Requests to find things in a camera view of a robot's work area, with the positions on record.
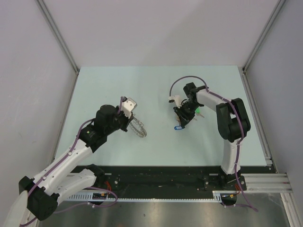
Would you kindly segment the aluminium corner post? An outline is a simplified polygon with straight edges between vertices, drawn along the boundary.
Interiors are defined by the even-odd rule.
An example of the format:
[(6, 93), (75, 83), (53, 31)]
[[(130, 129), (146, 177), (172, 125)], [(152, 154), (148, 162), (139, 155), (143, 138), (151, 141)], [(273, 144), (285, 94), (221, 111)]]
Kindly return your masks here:
[(79, 74), (79, 67), (62, 35), (62, 33), (60, 32), (60, 29), (56, 23), (56, 21), (54, 20), (54, 17), (52, 16), (46, 2), (44, 0), (35, 0), (36, 5), (38, 6), (42, 16), (44, 17), (46, 23), (48, 24), (51, 32), (53, 33), (59, 47), (61, 48), (63, 54), (65, 55), (65, 57), (67, 58), (71, 68), (73, 69), (73, 71), (76, 73), (76, 75)]
[(277, 20), (280, 12), (283, 10), (287, 0), (278, 0), (273, 11), (271, 12), (265, 26), (263, 27), (253, 49), (251, 50), (247, 60), (245, 61), (244, 65), (242, 66), (241, 70), (245, 73), (248, 68), (250, 67), (251, 63), (253, 62), (254, 58), (256, 57), (259, 49), (261, 48), (263, 42), (265, 41), (266, 37), (268, 36), (272, 26), (274, 25), (275, 21)]

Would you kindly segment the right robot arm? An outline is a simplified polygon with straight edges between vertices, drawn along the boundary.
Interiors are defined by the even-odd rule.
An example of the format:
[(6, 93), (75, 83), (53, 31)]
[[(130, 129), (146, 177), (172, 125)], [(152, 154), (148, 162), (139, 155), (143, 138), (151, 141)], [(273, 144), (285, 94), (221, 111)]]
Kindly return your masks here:
[(184, 129), (194, 119), (199, 107), (206, 106), (216, 113), (217, 129), (224, 140), (218, 184), (222, 189), (229, 190), (240, 176), (241, 142), (251, 129), (244, 102), (240, 98), (228, 100), (210, 91), (207, 86), (196, 87), (194, 83), (186, 84), (183, 91), (187, 99), (179, 95), (169, 96), (169, 102), (176, 105), (173, 109), (179, 126), (175, 129)]

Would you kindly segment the right aluminium corner post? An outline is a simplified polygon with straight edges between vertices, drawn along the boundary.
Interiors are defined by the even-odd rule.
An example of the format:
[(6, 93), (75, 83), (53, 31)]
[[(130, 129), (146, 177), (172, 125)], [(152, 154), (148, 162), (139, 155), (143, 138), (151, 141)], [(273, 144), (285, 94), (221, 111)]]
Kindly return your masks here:
[(247, 60), (245, 61), (244, 65), (242, 66), (241, 70), (245, 73), (248, 68), (250, 67), (251, 63), (253, 62), (254, 58), (256, 57), (259, 49), (261, 48), (263, 42), (265, 41), (266, 37), (268, 36), (272, 26), (274, 25), (275, 21), (277, 20), (280, 12), (283, 10), (287, 0), (278, 0), (273, 11), (271, 12), (265, 26), (263, 27), (253, 49), (251, 50)]

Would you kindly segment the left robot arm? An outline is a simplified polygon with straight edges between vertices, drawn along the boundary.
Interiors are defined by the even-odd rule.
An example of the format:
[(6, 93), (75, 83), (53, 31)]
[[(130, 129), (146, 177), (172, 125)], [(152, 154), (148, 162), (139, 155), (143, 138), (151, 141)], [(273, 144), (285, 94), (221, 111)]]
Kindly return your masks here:
[(103, 172), (95, 165), (88, 166), (69, 182), (63, 183), (63, 180), (79, 162), (102, 146), (110, 134), (127, 131), (136, 107), (137, 103), (130, 98), (118, 106), (102, 105), (95, 118), (80, 126), (75, 141), (61, 156), (34, 177), (24, 176), (19, 181), (19, 192), (27, 192), (26, 209), (34, 219), (47, 219), (65, 198), (82, 189), (99, 189), (104, 185)]

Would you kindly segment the left aluminium corner post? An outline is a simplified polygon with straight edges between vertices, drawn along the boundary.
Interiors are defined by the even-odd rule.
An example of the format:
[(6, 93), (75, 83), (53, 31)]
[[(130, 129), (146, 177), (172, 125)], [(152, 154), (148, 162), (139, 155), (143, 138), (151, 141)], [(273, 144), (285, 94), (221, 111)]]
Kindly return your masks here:
[(56, 21), (54, 20), (54, 17), (52, 16), (46, 2), (44, 0), (35, 0), (36, 5), (38, 6), (42, 16), (44, 17), (46, 23), (48, 24), (51, 32), (53, 33), (59, 47), (61, 48), (63, 54), (65, 55), (65, 57), (67, 58), (71, 68), (73, 69), (73, 71), (76, 73), (76, 75), (79, 74), (79, 67), (62, 35), (62, 33), (60, 32), (60, 29), (56, 23)]

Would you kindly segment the aluminium frame crossbar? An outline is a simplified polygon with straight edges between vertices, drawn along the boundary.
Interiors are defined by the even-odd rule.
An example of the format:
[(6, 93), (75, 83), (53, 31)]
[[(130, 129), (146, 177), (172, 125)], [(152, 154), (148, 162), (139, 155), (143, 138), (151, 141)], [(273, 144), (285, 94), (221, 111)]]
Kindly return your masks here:
[(243, 174), (247, 192), (292, 193), (287, 174)]

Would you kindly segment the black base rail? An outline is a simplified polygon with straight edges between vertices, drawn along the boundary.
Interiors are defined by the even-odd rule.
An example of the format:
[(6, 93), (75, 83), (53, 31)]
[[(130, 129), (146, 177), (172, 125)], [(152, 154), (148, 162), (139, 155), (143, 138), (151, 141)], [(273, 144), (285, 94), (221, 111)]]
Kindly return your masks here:
[(198, 187), (204, 191), (233, 191), (236, 186), (246, 189), (249, 174), (274, 174), (272, 166), (244, 166), (236, 174), (226, 175), (219, 166), (76, 166), (65, 176), (55, 189), (68, 183), (86, 180), (86, 187), (101, 187), (105, 183), (113, 190), (124, 190), (127, 186), (155, 187)]

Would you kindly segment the metal disc with keyrings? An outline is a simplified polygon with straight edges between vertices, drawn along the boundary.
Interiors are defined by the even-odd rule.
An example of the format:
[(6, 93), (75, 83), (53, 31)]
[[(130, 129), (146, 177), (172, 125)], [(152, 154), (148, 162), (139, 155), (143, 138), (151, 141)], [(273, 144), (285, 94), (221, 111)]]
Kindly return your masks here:
[(144, 124), (135, 116), (129, 123), (129, 128), (140, 138), (144, 138), (147, 136), (147, 131), (144, 127)]

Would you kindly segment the blue key tag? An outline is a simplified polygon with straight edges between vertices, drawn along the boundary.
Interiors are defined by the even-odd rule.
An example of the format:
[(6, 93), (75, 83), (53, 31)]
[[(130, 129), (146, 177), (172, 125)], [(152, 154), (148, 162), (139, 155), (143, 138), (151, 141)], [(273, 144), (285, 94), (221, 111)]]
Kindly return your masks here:
[(179, 122), (179, 124), (174, 127), (174, 130), (182, 130), (184, 128), (185, 128), (185, 124), (182, 122)]

